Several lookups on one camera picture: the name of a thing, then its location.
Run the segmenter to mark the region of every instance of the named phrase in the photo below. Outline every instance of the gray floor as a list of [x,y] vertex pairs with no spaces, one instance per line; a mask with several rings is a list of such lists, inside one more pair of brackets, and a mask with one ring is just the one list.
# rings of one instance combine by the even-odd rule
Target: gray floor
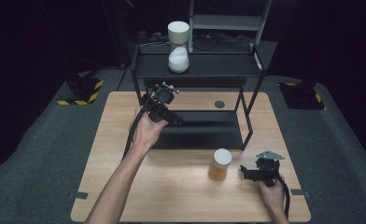
[[[129,71],[105,69],[96,76],[104,84],[92,105],[51,101],[14,155],[0,166],[0,223],[73,223],[70,212],[75,193],[107,95],[117,88],[134,90]],[[310,223],[366,223],[366,153],[323,86],[316,85],[316,90],[326,110],[286,107],[278,83],[299,81],[267,77],[260,91],[270,97],[308,193]],[[252,90],[253,82],[246,89]],[[62,86],[55,99],[65,93]]]

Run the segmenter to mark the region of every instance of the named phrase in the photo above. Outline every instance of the black device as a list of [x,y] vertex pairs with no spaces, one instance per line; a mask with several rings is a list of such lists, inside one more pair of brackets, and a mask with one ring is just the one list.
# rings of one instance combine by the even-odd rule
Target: black device
[[142,96],[141,102],[151,120],[159,122],[165,119],[172,125],[180,125],[183,123],[183,118],[177,113],[170,111],[166,106],[171,104],[175,99],[174,92],[179,93],[179,91],[175,91],[174,86],[169,86],[165,82],[151,89],[147,88],[146,93]]
[[279,160],[284,160],[285,157],[278,155],[272,151],[264,151],[256,155],[258,157],[256,165],[259,169],[248,170],[241,165],[241,172],[244,174],[244,179],[252,181],[264,181],[267,187],[275,185],[276,179],[281,182],[286,196],[285,215],[289,218],[290,195],[288,185],[279,173]]

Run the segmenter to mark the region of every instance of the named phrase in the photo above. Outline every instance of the wooden table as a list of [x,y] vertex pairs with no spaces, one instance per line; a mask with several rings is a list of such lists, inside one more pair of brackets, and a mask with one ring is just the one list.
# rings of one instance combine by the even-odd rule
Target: wooden table
[[[245,93],[246,99],[250,96],[251,92]],[[236,98],[235,92],[181,92],[169,108],[217,109],[214,102],[221,100],[226,104],[223,109],[229,109],[234,107]],[[85,220],[108,178],[120,164],[137,106],[137,98],[132,91],[109,94],[78,189],[78,192],[88,193],[88,197],[76,198],[71,213],[73,220]],[[248,130],[244,114],[239,112],[237,116],[241,133],[246,137]],[[285,156],[280,161],[280,173],[289,188],[301,189],[301,186],[265,93],[259,93],[250,119],[254,130],[252,138],[245,151],[230,150],[232,163],[224,181],[208,177],[213,149],[152,149],[136,175],[121,221],[270,221],[257,184],[243,179],[240,165],[256,169],[255,155],[272,150]],[[305,222],[310,218],[304,196],[291,195],[289,220]]]

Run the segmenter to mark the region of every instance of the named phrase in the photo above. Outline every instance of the human arm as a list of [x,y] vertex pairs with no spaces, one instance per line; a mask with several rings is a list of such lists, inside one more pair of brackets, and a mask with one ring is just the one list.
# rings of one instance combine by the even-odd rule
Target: human arm
[[157,142],[160,132],[168,124],[165,120],[153,122],[145,113],[137,124],[133,144],[119,167],[107,181],[93,206],[86,223],[119,223],[134,177]]
[[279,180],[276,179],[272,187],[267,187],[263,181],[257,181],[261,191],[261,197],[270,212],[275,224],[289,223],[284,212],[285,192]]

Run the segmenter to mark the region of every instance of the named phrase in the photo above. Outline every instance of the dark background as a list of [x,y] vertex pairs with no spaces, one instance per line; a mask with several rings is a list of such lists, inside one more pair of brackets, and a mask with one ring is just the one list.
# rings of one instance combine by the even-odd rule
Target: dark background
[[[135,9],[122,2],[125,28],[116,31],[101,1],[0,1],[0,164],[68,76],[127,63],[116,32],[165,34],[168,21],[188,19],[188,2],[136,0]],[[262,1],[253,2],[259,13]],[[245,14],[248,4],[197,3],[198,12],[215,14]],[[318,81],[366,149],[366,1],[274,1],[262,39],[279,42],[269,75],[308,78],[314,67],[321,71]]]

